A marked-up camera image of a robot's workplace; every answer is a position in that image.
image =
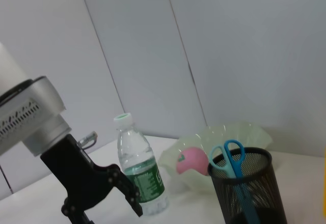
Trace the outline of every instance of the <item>pink ball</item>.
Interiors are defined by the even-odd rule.
[[[207,175],[208,157],[206,153],[197,147],[183,150],[178,157],[177,172],[184,173],[189,169],[194,169],[200,174]]]

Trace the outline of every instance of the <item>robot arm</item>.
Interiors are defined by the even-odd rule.
[[[84,213],[117,187],[138,216],[139,190],[115,164],[97,166],[69,134],[64,104],[45,77],[28,79],[0,44],[0,155],[22,141],[67,189],[62,213],[73,224],[91,224]]]

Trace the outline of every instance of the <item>yellow object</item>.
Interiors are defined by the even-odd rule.
[[[326,151],[325,151],[325,173],[324,173],[324,217],[326,217]]]

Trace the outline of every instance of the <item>green bottle label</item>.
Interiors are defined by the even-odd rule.
[[[160,196],[165,188],[157,164],[145,172],[127,176],[140,191],[139,203],[145,203]]]

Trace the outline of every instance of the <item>blue scissors handle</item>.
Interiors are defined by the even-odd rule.
[[[225,160],[225,166],[218,166],[217,164],[214,163],[213,161],[213,153],[216,151],[216,149],[220,149],[222,151],[224,160]],[[216,145],[212,150],[210,151],[208,155],[208,161],[209,163],[216,169],[223,171],[226,173],[227,177],[229,178],[235,178],[236,175],[234,173],[234,170],[232,168],[231,162],[229,160],[229,157],[225,151],[225,148],[222,145]]]
[[[240,159],[237,160],[237,161],[232,158],[231,152],[229,150],[229,144],[231,144],[231,143],[237,144],[239,146],[239,148],[240,148]],[[232,166],[232,168],[234,170],[235,176],[236,177],[242,177],[241,164],[245,160],[245,157],[246,157],[246,153],[245,153],[245,150],[244,150],[245,148],[242,146],[242,144],[239,141],[231,139],[231,140],[227,140],[224,143],[224,149],[225,149],[225,152],[226,152],[226,154],[227,154],[227,156],[229,158],[231,166]]]

